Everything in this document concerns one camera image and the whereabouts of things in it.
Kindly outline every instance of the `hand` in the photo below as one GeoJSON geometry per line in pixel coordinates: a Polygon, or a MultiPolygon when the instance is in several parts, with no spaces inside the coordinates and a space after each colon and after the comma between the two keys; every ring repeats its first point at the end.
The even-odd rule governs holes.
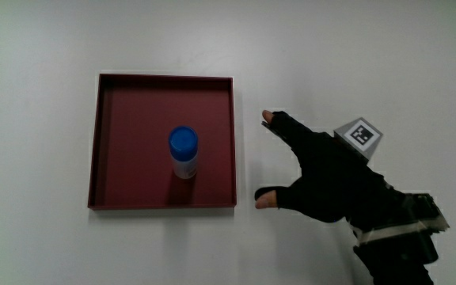
{"type": "Polygon", "coordinates": [[[262,115],[286,138],[298,158],[302,176],[290,187],[258,189],[257,209],[282,207],[322,222],[358,216],[363,220],[360,226],[370,226],[395,202],[397,191],[387,189],[381,175],[327,133],[313,132],[285,112],[265,110],[262,115]]]}

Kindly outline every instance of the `tray rim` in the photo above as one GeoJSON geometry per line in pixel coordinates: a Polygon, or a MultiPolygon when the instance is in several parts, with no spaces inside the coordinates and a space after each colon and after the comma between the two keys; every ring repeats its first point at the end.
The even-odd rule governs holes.
{"type": "Polygon", "coordinates": [[[93,152],[91,154],[91,171],[89,174],[89,195],[87,198],[87,207],[91,210],[138,210],[138,209],[177,209],[177,208],[223,208],[235,207],[237,205],[237,175],[235,161],[235,129],[234,129],[234,81],[232,77],[204,77],[204,76],[187,76],[187,75],[160,75],[160,74],[116,74],[116,73],[100,73],[98,76],[97,85],[97,103],[96,115],[94,121],[94,136],[93,136],[93,152]],[[97,183],[97,166],[100,150],[101,137],[101,118],[103,112],[103,96],[102,91],[109,79],[117,78],[140,78],[144,81],[158,80],[161,82],[226,82],[229,83],[229,102],[230,102],[230,140],[231,140],[231,203],[205,203],[194,205],[170,205],[166,207],[145,206],[145,205],[117,205],[117,206],[101,206],[94,203],[96,197],[97,183]]]}

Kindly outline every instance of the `bottle label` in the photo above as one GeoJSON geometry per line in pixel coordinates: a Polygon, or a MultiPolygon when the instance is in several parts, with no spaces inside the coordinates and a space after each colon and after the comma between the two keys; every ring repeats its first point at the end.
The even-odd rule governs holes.
{"type": "Polygon", "coordinates": [[[188,179],[195,176],[198,165],[198,154],[190,161],[178,161],[175,158],[172,158],[172,161],[173,171],[179,178],[188,179]]]}

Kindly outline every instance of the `bottle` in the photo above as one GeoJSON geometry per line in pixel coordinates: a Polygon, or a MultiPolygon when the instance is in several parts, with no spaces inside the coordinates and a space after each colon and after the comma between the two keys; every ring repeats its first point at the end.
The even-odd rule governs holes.
{"type": "Polygon", "coordinates": [[[170,154],[172,155],[173,171],[182,179],[196,174],[198,165],[198,135],[188,126],[179,126],[170,132],[170,154]]]}

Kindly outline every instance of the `black glove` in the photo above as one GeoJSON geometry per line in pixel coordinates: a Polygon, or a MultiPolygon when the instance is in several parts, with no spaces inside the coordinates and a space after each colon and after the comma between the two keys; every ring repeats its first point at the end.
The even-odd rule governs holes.
{"type": "Polygon", "coordinates": [[[258,189],[255,200],[275,190],[278,207],[322,222],[347,217],[362,230],[385,222],[390,212],[399,207],[404,194],[387,188],[383,176],[369,169],[347,147],[325,132],[311,131],[285,112],[273,114],[269,127],[291,147],[302,176],[290,187],[258,189]]]}

